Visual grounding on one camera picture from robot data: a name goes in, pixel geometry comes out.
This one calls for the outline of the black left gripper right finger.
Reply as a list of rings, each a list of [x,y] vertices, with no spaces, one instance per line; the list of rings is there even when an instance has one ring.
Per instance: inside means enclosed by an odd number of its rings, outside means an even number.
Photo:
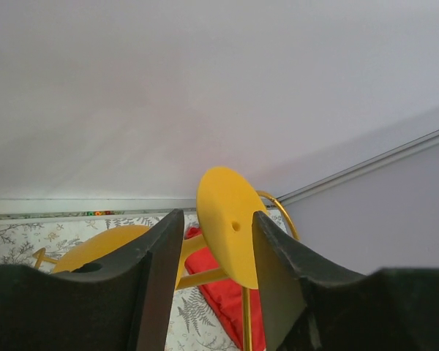
[[[252,220],[268,350],[439,350],[439,268],[342,267]]]

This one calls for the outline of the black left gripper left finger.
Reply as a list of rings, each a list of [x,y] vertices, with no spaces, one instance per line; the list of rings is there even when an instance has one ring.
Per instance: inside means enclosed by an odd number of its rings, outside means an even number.
[[[0,264],[0,350],[163,350],[183,235],[175,209],[74,271]]]

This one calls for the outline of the orange plastic wine glass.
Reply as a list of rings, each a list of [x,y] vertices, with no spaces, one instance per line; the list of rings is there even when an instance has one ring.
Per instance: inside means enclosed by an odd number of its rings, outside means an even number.
[[[92,280],[140,271],[146,285],[170,291],[226,279],[257,288],[252,217],[267,213],[259,193],[236,171],[214,167],[200,180],[196,209],[200,233],[192,238],[182,238],[174,211],[153,227],[121,226],[90,238],[59,259],[53,275]]]

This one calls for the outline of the red folded cloth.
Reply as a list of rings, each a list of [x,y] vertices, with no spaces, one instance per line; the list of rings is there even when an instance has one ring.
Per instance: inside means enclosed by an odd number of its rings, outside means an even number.
[[[201,273],[219,267],[207,247],[190,255],[184,265],[190,274]],[[226,334],[237,347],[242,348],[243,322],[241,287],[234,281],[227,279],[201,285],[199,286],[199,290],[216,315]],[[266,349],[266,340],[263,331],[260,296],[257,290],[250,292],[250,306],[252,348],[255,351],[263,351]]]

